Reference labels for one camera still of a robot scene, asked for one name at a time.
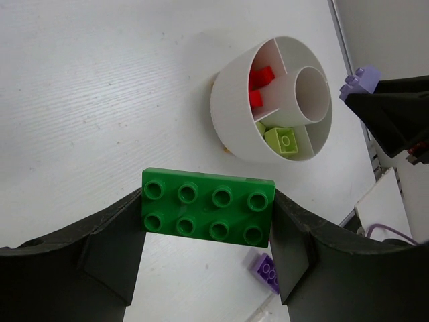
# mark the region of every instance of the lego stud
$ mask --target lego stud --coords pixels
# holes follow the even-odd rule
[[[353,75],[349,75],[344,81],[352,87],[359,84],[359,78]]]
[[[268,273],[268,278],[269,278],[270,280],[272,280],[272,279],[274,279],[274,278],[275,278],[275,270],[272,270],[271,272],[269,272],[269,273]]]
[[[290,140],[289,140],[288,136],[282,136],[282,144],[285,146],[289,146]]]
[[[162,228],[164,224],[164,216],[161,213],[150,213],[143,221],[146,229],[155,233]]]
[[[143,189],[145,196],[151,200],[158,200],[162,197],[165,184],[160,180],[152,180],[145,184]]]
[[[215,221],[209,229],[210,236],[218,242],[225,240],[229,235],[227,221]]]
[[[262,240],[262,230],[258,226],[249,226],[244,231],[244,240],[251,246],[256,246]]]
[[[198,198],[198,186],[193,182],[185,182],[180,186],[177,195],[180,201],[189,205]]]
[[[268,274],[269,270],[271,270],[271,266],[269,264],[264,264],[262,266],[262,272]]]
[[[219,208],[228,207],[233,201],[231,189],[227,186],[218,186],[212,195],[212,201]]]
[[[247,206],[253,211],[265,210],[268,206],[268,198],[263,192],[254,192],[247,198]]]
[[[184,237],[191,236],[195,231],[195,222],[191,217],[182,217],[177,220],[176,229]]]
[[[359,67],[356,71],[355,71],[355,75],[358,77],[361,77],[363,75],[363,72],[365,72],[363,70],[363,68]]]

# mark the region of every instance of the toy block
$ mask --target toy block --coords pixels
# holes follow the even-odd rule
[[[255,77],[255,71],[254,70],[250,70],[249,73],[249,92],[253,91],[255,89],[255,82],[253,81],[253,78]]]
[[[277,281],[277,273],[275,272],[274,261],[267,253],[263,253],[255,265],[250,269],[250,272],[258,281],[266,285],[274,293],[280,294],[279,283]]]
[[[263,106],[262,95],[260,91],[249,92],[249,102],[252,109]]]
[[[265,133],[265,131],[267,130],[267,127],[264,125],[264,124],[262,124],[261,122],[256,122],[255,123],[256,124],[256,127],[257,127],[257,130],[260,132],[260,134],[263,136],[263,134]]]
[[[368,65],[358,68],[354,75],[349,75],[345,79],[345,84],[340,88],[339,98],[343,101],[352,93],[364,94],[374,93],[380,81],[381,73],[374,66]]]
[[[275,127],[264,134],[265,141],[277,154],[287,158],[298,153],[293,129]]]
[[[141,193],[144,231],[268,247],[274,181],[148,168]]]
[[[255,88],[267,86],[275,78],[273,69],[270,66],[261,70],[253,70],[249,75],[249,83]]]

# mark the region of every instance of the white table surface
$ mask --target white table surface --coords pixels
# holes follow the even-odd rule
[[[346,71],[326,1],[0,0],[0,26],[2,246],[110,205],[148,166],[271,178],[334,223],[375,182],[359,120],[336,98]],[[248,164],[223,152],[210,83],[278,35],[319,58],[332,131],[311,161]],[[125,321],[246,320],[269,295],[246,271],[251,252],[149,234]]]

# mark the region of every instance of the white wall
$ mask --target white wall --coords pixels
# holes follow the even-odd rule
[[[336,7],[353,68],[372,64],[383,79],[429,74],[428,0],[336,0]],[[429,165],[380,150],[382,166],[398,167],[412,235],[429,239]]]

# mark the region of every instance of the purple lego brick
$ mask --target purple lego brick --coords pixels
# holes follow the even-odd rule
[[[274,293],[280,294],[275,272],[274,261],[267,253],[263,253],[250,269],[251,273],[263,284],[267,285]]]
[[[381,73],[374,66],[368,65],[358,68],[354,75],[345,79],[345,84],[340,88],[340,99],[345,101],[351,93],[374,93]]]

